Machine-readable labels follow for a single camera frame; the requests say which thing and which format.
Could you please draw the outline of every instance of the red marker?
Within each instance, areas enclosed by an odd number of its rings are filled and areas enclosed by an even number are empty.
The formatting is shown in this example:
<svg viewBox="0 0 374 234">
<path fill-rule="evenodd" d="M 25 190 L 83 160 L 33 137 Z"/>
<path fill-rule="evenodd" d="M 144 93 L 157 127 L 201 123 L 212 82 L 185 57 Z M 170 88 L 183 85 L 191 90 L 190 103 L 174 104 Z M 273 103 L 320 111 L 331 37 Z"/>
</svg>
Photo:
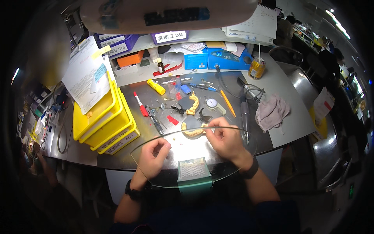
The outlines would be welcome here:
<svg viewBox="0 0 374 234">
<path fill-rule="evenodd" d="M 138 101 L 138 104 L 139 104 L 139 106 L 140 106 L 140 111 L 141 111 L 141 113 L 143 114 L 143 116 L 147 117 L 147 116 L 148 116 L 148 113 L 147 113 L 145 107 L 143 106 L 143 104 L 141 103 L 141 101 L 139 100 L 139 97 L 138 97 L 138 95 L 137 95 L 136 92 L 134 92 L 134 96 L 135 96 L 135 98 L 136 98 L 137 101 Z"/>
</svg>

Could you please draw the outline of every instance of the stacked yellow bin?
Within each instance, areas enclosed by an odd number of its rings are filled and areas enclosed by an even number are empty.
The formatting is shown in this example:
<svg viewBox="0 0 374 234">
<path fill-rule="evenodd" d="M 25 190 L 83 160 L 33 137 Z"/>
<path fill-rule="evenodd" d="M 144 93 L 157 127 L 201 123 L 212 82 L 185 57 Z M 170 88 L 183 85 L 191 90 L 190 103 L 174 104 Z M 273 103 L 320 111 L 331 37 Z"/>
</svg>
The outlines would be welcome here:
<svg viewBox="0 0 374 234">
<path fill-rule="evenodd" d="M 113 155 L 138 138 L 140 132 L 123 93 L 107 74 L 110 91 L 86 115 L 74 103 L 73 138 L 99 154 Z"/>
</svg>

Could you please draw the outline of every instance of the straw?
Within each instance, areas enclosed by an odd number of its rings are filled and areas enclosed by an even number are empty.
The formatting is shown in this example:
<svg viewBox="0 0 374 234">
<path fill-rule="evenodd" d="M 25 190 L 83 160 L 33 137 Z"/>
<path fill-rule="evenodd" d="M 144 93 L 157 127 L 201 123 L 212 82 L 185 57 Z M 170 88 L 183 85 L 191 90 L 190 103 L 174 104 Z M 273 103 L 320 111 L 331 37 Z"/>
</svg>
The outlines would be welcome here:
<svg viewBox="0 0 374 234">
<path fill-rule="evenodd" d="M 261 62 L 261 50 L 260 50 L 260 43 L 258 43 L 258 59 L 260 60 L 259 62 Z"/>
</svg>

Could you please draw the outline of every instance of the orange box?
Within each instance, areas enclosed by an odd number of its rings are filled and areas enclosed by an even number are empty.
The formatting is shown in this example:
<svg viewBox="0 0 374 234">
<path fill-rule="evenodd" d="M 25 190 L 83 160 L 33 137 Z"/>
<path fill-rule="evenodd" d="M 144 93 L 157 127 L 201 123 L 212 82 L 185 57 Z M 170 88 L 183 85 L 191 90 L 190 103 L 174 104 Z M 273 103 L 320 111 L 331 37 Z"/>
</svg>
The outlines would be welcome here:
<svg viewBox="0 0 374 234">
<path fill-rule="evenodd" d="M 135 63 L 140 63 L 143 58 L 144 51 L 138 51 L 124 57 L 118 58 L 117 63 L 119 67 L 124 67 L 128 65 L 133 65 Z"/>
</svg>

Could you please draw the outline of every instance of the gray cloth rag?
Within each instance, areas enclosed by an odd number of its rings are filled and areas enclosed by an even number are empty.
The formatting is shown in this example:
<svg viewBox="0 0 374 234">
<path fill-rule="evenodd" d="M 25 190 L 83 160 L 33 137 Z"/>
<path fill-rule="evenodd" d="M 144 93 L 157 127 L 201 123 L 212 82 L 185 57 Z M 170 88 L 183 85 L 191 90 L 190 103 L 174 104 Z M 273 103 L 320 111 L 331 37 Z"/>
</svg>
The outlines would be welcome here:
<svg viewBox="0 0 374 234">
<path fill-rule="evenodd" d="M 289 111 L 289 105 L 284 99 L 273 94 L 269 101 L 260 102 L 256 111 L 256 121 L 265 133 L 272 128 L 280 127 L 283 118 L 288 115 Z"/>
</svg>

